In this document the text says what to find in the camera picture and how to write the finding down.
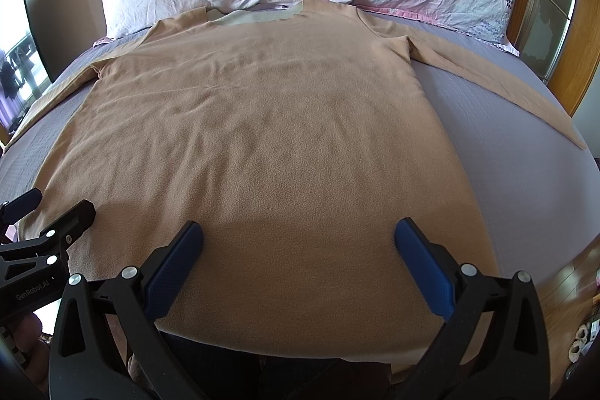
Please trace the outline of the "person's left hand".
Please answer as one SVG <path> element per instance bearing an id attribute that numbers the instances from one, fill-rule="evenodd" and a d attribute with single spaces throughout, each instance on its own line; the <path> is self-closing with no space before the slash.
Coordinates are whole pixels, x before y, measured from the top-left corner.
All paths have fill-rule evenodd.
<path id="1" fill-rule="evenodd" d="M 35 314 L 24 316 L 13 332 L 17 349 L 28 357 L 24 368 L 27 378 L 45 395 L 48 394 L 50 349 L 41 339 L 42 322 Z"/>

